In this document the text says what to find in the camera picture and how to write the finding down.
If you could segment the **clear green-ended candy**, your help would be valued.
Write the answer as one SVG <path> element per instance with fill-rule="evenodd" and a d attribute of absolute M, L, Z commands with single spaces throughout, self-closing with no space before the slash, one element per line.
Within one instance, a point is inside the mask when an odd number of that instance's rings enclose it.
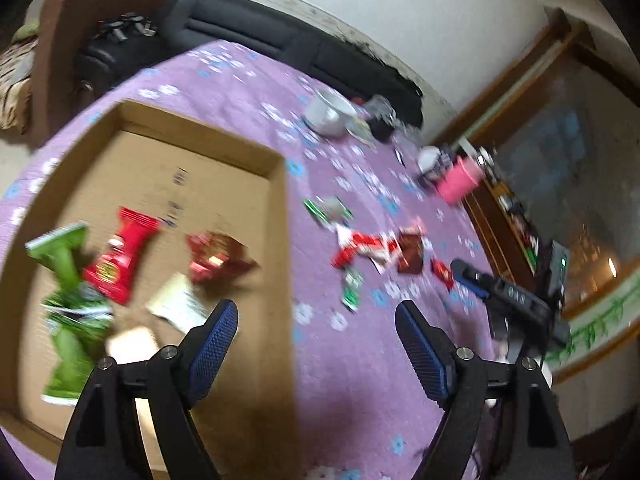
<path fill-rule="evenodd" d="M 303 204 L 323 229 L 332 230 L 337 224 L 347 226 L 352 220 L 352 212 L 336 196 L 305 198 Z"/>

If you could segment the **white red sachet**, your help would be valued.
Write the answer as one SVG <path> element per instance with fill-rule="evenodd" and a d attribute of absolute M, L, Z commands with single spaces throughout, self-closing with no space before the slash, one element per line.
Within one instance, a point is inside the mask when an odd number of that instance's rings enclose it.
<path fill-rule="evenodd" d="M 175 273 L 163 284 L 146 304 L 146 310 L 183 334 L 203 325 L 208 318 L 191 281 L 182 273 Z"/>

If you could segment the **wooden side counter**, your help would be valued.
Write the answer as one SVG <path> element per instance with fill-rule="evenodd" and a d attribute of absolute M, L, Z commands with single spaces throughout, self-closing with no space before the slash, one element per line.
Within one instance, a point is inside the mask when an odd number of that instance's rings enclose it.
<path fill-rule="evenodd" d="M 525 255 L 513 223 L 499 205 L 495 187 L 483 180 L 465 196 L 469 215 L 491 270 L 528 290 L 535 288 L 535 267 Z"/>

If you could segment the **beige wafer packet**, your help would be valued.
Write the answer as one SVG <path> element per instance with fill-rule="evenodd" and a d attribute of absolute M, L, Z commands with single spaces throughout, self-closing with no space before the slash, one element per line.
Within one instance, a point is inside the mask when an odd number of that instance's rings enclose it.
<path fill-rule="evenodd" d="M 152 330 L 144 326 L 118 333 L 106 341 L 107 354 L 118 364 L 147 361 L 159 348 Z"/>

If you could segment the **dark red crinkled packet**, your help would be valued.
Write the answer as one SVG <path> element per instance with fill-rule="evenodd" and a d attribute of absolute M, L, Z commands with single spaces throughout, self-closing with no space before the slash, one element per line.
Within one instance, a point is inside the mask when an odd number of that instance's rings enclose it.
<path fill-rule="evenodd" d="M 213 231 L 186 236 L 191 251 L 190 280 L 194 285 L 231 283 L 258 267 L 246 247 L 228 234 Z"/>

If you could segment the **red white snack packet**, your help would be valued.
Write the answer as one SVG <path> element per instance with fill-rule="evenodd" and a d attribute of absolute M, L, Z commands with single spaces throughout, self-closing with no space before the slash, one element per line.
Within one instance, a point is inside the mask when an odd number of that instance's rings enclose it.
<path fill-rule="evenodd" d="M 337 269 L 346 269 L 356 257 L 366 257 L 374 262 L 378 272 L 384 273 L 401 254 L 394 233 L 364 234 L 341 224 L 335 226 L 335 233 L 338 251 L 331 263 Z"/>

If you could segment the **red candy bar packet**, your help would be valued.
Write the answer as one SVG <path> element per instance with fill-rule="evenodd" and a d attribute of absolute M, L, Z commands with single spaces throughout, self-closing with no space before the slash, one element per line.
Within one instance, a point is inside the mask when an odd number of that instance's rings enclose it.
<path fill-rule="evenodd" d="M 160 229 L 160 220 L 129 208 L 120 207 L 119 228 L 107 248 L 82 277 L 101 294 L 124 306 L 130 299 L 134 274 L 144 245 Z"/>

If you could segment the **shallow cardboard tray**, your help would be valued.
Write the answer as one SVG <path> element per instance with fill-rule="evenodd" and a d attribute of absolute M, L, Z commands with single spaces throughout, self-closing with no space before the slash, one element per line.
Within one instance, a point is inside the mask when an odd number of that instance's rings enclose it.
<path fill-rule="evenodd" d="M 256 270 L 203 294 L 238 306 L 239 330 L 212 392 L 194 408 L 210 456 L 226 479 L 296 479 L 302 472 L 295 403 L 288 177 L 284 158 L 258 142 L 134 101 L 115 105 L 61 158 L 27 207 L 1 270 L 1 423 L 17 441 L 56 460 L 72 411 L 41 393 L 56 362 L 41 300 L 52 274 L 26 254 L 38 235 L 88 224 L 87 257 L 104 251 L 120 208 L 159 218 L 132 295 L 115 311 L 118 332 L 144 325 L 162 344 L 178 330 L 146 307 L 189 269 L 186 237 L 228 234 Z"/>

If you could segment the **green snack packet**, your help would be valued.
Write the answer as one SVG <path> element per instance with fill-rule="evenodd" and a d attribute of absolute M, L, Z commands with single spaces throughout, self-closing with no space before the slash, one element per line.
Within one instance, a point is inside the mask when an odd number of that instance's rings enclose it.
<path fill-rule="evenodd" d="M 77 403 L 104 344 L 114 314 L 107 298 L 85 281 L 76 257 L 85 244 L 88 224 L 75 222 L 25 244 L 27 255 L 52 272 L 58 288 L 41 300 L 48 333 L 58 360 L 41 399 L 54 405 Z"/>

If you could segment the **purple floral tablecloth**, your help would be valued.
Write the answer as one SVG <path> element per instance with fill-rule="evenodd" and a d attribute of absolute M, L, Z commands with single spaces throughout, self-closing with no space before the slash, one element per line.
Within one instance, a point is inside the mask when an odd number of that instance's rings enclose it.
<path fill-rule="evenodd" d="M 308 479 L 408 479 L 442 412 L 424 396 L 394 329 L 405 299 L 460 346 L 495 354 L 484 306 L 430 271 L 378 263 L 378 240 L 412 231 L 427 261 L 487 260 L 469 216 L 416 184 L 404 140 L 374 148 L 326 140 L 303 121 L 318 80 L 247 47 L 215 41 L 142 70 L 81 113 L 4 189 L 1 239 L 72 145 L 133 99 L 227 129 L 279 152 L 288 170 L 293 348 Z"/>

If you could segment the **pink knit-sleeved bottle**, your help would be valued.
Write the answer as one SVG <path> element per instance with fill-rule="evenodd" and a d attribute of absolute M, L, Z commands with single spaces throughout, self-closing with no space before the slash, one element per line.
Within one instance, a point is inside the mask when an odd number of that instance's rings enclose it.
<path fill-rule="evenodd" d="M 458 157 L 454 166 L 437 182 L 438 195 L 454 205 L 474 191 L 484 180 L 485 171 L 473 157 Z"/>

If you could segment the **black pen holder cup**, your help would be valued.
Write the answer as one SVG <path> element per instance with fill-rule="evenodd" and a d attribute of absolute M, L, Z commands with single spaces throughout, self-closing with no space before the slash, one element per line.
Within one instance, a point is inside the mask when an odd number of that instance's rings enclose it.
<path fill-rule="evenodd" d="M 367 120 L 367 125 L 373 139 L 386 144 L 396 130 L 397 118 L 394 113 L 376 114 Z"/>

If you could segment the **white ceramic mug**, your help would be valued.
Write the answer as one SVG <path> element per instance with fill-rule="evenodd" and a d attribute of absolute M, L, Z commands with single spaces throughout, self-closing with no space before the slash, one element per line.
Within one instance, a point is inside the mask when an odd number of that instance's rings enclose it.
<path fill-rule="evenodd" d="M 347 122 L 356 116 L 356 108 L 344 96 L 318 89 L 303 112 L 303 121 L 318 136 L 334 139 L 344 136 Z"/>

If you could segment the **black leather sofa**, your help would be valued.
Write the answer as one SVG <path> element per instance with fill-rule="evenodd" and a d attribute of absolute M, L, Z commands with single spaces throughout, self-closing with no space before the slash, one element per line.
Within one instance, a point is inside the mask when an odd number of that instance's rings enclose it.
<path fill-rule="evenodd" d="M 216 40 L 226 40 L 328 84 L 349 99 L 384 96 L 406 124 L 423 125 L 423 92 L 366 44 L 338 38 L 250 0 L 167 0 L 143 36 L 134 14 L 100 21 L 74 59 L 74 78 L 97 99 L 144 68 Z"/>

